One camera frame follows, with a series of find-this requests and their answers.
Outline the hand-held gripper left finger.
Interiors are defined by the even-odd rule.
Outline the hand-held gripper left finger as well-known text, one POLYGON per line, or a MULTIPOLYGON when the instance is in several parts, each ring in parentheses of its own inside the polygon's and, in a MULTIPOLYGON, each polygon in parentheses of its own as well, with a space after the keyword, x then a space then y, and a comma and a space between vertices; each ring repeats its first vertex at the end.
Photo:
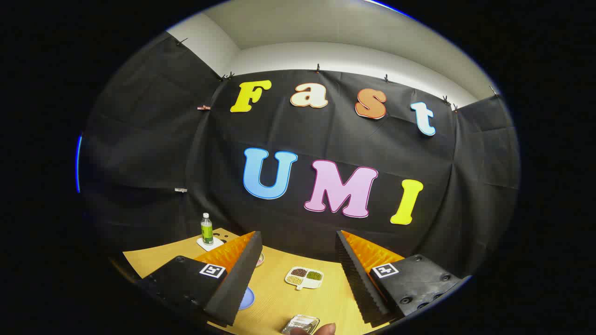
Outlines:
POLYGON ((262 249, 253 231, 194 259, 173 257, 137 284, 183 319, 232 326, 262 249))

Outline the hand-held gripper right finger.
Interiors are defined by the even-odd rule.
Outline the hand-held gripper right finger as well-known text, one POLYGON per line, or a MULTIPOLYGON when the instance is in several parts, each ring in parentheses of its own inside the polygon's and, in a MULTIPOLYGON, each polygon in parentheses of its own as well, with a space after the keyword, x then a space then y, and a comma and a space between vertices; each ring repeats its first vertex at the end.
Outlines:
POLYGON ((426 256, 400 256, 340 230, 336 255, 365 323, 400 323, 434 307, 467 282, 426 256))

